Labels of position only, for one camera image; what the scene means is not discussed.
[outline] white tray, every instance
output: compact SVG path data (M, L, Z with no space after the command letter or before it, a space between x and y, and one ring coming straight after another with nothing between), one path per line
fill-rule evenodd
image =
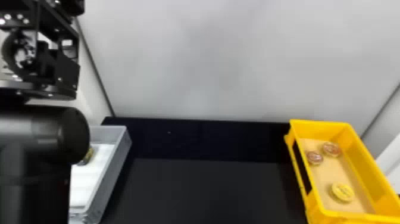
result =
M70 224L99 223L132 141L125 126L91 126L95 153L71 172Z

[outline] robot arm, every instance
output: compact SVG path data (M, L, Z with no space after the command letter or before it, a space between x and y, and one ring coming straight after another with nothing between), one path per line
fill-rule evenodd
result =
M7 0L0 3L5 76L0 95L71 100L80 66L79 36L72 16L84 12L82 0ZM46 37L52 42L39 40Z
M71 165L89 149L88 123L75 108L24 104L76 98L71 22L83 12L83 0L0 3L0 223L68 223Z

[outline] white backdrop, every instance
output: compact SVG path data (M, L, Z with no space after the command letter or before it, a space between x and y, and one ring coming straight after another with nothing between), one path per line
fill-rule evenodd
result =
M87 0L118 116L341 120L362 133L400 81L397 0Z

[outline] black table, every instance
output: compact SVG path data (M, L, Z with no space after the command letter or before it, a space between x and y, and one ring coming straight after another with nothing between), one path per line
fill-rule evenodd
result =
M133 144L103 224L307 223L285 123L106 118Z

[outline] black cylindrical motor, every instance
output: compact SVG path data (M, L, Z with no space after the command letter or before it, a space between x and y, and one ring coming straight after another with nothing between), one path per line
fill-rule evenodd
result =
M75 108L0 108L0 223L67 224L71 165L88 148Z

